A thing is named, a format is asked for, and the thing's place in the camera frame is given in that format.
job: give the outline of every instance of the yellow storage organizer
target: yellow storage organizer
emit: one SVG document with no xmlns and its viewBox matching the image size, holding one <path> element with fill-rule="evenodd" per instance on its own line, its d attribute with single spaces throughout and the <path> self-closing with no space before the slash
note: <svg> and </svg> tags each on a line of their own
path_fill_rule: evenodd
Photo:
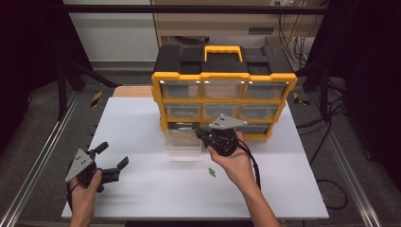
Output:
<svg viewBox="0 0 401 227">
<path fill-rule="evenodd" d="M 221 114 L 245 120 L 245 139 L 268 139 L 297 82 L 279 46 L 160 48 L 152 75 L 161 130 L 206 128 Z"/>
</svg>

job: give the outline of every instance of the forearm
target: forearm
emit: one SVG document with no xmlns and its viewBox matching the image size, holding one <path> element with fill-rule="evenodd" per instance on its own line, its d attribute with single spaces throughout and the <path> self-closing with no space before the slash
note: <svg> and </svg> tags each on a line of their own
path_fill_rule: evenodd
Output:
<svg viewBox="0 0 401 227">
<path fill-rule="evenodd" d="M 256 183 L 240 190 L 247 203 L 248 211 L 253 220 L 253 226 L 281 226 Z"/>
</svg>

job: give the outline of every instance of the white wall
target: white wall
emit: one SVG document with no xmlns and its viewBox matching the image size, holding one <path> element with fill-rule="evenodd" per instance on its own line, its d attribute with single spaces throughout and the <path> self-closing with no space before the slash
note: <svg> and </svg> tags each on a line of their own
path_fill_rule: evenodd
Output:
<svg viewBox="0 0 401 227">
<path fill-rule="evenodd" d="M 150 5 L 149 0 L 63 2 L 82 5 Z M 159 47 L 150 13 L 70 13 L 70 17 L 90 61 L 156 61 Z"/>
</svg>

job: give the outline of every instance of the gray floor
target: gray floor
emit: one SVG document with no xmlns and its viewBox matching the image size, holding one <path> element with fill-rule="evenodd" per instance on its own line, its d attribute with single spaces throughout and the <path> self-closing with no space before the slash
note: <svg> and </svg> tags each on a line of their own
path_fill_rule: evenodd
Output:
<svg viewBox="0 0 401 227">
<path fill-rule="evenodd" d="M 123 84 L 150 84 L 150 72 L 132 71 L 99 71 L 103 76 L 114 82 Z M 66 125 L 53 154 L 50 156 L 41 178 L 37 182 L 30 195 L 24 210 L 19 218 L 20 226 L 28 226 L 26 222 L 44 221 L 52 222 L 50 226 L 59 226 L 57 223 L 68 222 L 60 217 L 65 205 L 65 185 L 63 178 L 66 167 L 78 148 L 87 148 L 96 133 L 96 125 L 101 117 L 107 98 L 112 95 L 113 89 L 96 83 L 92 79 L 85 80 L 88 85 L 80 94 L 77 108 L 74 110 Z M 92 99 L 97 91 L 102 91 L 96 107 L 90 107 Z M 300 86 L 297 92 L 301 100 L 307 101 L 308 97 Z M 58 114 L 57 84 L 50 83 L 31 94 L 31 102 L 24 121 L 14 134 L 6 150 L 0 157 L 0 214 L 5 214 L 7 208 L 17 195 L 26 175 L 34 165 L 44 143 L 56 124 Z M 310 105 L 295 104 L 293 93 L 288 97 L 288 105 L 293 114 L 295 123 L 301 124 L 317 117 Z M 303 134 L 313 131 L 313 127 L 300 130 Z M 360 143 L 355 128 L 349 117 L 344 114 L 333 116 L 332 130 L 338 137 L 346 157 L 357 174 L 379 220 L 383 226 L 401 226 L 401 193 L 393 185 L 380 163 L 368 161 L 365 157 L 365 148 Z M 324 130 L 320 129 L 308 135 L 301 135 L 306 155 L 311 158 L 316 147 L 324 136 Z M 324 143 L 323 147 L 312 165 L 316 179 L 329 179 L 340 184 L 349 197 L 348 205 L 342 210 L 328 210 L 330 218 L 323 220 L 309 220 L 305 226 L 365 226 L 360 212 L 347 189 L 347 185 L 340 173 L 339 167 L 333 158 L 333 153 Z M 319 183 L 320 189 L 326 197 L 327 205 L 340 205 L 344 197 L 342 193 L 331 184 Z M 45 226 L 42 222 L 34 222 L 36 226 Z M 119 224 L 122 221 L 95 220 L 95 223 Z M 220 225 L 222 223 L 198 223 L 201 226 Z M 171 226 L 165 222 L 136 222 L 136 226 Z M 287 221 L 287 226 L 301 226 L 301 221 Z"/>
</svg>

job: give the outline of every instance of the black curtain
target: black curtain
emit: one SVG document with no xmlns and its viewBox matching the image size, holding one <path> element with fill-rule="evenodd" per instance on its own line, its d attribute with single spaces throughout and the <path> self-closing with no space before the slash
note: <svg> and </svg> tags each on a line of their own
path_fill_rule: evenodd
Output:
<svg viewBox="0 0 401 227">
<path fill-rule="evenodd" d="M 55 81 L 66 64 L 66 76 L 76 90 L 84 84 L 68 61 L 92 69 L 68 13 L 41 10 L 52 1 L 0 1 L 0 152 L 18 128 L 34 89 Z"/>
<path fill-rule="evenodd" d="M 345 80 L 345 102 L 366 148 L 401 190 L 400 2 L 361 0 L 341 28 L 324 67 L 330 77 Z M 336 22 L 322 24 L 312 48 L 314 58 L 333 34 L 330 27 Z"/>
</svg>

